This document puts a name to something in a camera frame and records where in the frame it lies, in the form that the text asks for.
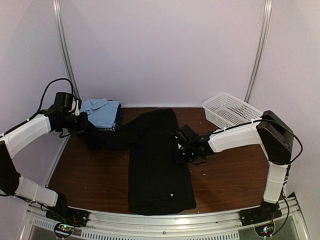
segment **white plastic basket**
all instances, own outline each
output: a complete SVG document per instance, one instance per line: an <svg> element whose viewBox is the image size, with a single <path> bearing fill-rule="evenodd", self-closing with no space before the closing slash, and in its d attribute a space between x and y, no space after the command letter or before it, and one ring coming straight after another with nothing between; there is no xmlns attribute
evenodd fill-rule
<svg viewBox="0 0 320 240"><path fill-rule="evenodd" d="M206 119L221 129L249 122L263 114L259 109L224 92L210 97L202 103L202 107Z"/></svg>

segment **wooden table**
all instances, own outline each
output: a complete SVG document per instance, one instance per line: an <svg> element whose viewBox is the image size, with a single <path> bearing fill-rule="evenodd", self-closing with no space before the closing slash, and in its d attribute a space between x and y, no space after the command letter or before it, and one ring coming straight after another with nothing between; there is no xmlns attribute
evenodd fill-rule
<svg viewBox="0 0 320 240"><path fill-rule="evenodd" d="M123 124L156 108L125 108ZM188 124L204 134L216 127L202 108L174 108L179 126ZM68 205L89 210L130 213L128 210L129 149L89 150L70 137L49 187L67 196ZM269 164L259 145L229 149L189 164L197 208L182 213L209 213L259 205Z"/></svg>

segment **light blue shirt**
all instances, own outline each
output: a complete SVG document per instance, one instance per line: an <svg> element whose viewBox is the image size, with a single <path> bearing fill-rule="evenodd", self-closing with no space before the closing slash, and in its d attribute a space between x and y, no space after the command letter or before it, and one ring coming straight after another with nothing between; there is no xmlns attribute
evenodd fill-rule
<svg viewBox="0 0 320 240"><path fill-rule="evenodd" d="M88 120L99 129L110 129L114 126L119 101L108 101L106 98L85 100L80 112L88 114Z"/></svg>

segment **vertical metal pole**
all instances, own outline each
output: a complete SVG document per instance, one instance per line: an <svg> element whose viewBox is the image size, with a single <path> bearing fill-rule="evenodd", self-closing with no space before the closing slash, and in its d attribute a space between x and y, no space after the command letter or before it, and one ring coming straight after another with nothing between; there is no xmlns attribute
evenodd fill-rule
<svg viewBox="0 0 320 240"><path fill-rule="evenodd" d="M68 78L71 80L71 82L73 84L74 95L77 98L80 98L78 87L77 87L75 76L74 76L74 72L72 70L68 47L67 47L65 30L64 30L62 14L61 14L61 9L60 9L60 0L52 0L52 3L53 3L55 23L56 23L56 27L58 30L58 36L59 36L59 40L60 40L60 46L61 46L61 51L62 51L62 56L63 56L63 61L64 61L66 73L67 73Z"/></svg>
<svg viewBox="0 0 320 240"><path fill-rule="evenodd" d="M250 82L249 82L249 85L245 94L245 99L244 99L246 103L250 101L252 92L254 90L255 82L258 77L259 68L261 65L262 56L263 56L266 41L267 41L270 20L271 20L271 13L272 13L272 0L265 0L260 39L259 39L255 61L254 61L254 65L253 65L253 69L250 77Z"/></svg>

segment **black garment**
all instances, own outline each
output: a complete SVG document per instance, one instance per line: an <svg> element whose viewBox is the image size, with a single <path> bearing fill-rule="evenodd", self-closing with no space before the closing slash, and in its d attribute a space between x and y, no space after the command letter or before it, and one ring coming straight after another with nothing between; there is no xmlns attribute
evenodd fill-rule
<svg viewBox="0 0 320 240"><path fill-rule="evenodd" d="M141 215L177 214L195 208L187 164L176 164L178 145L172 133L179 130L172 109L140 115L115 132L90 125L85 141L91 149L105 144L115 150L130 146L129 210Z"/></svg>

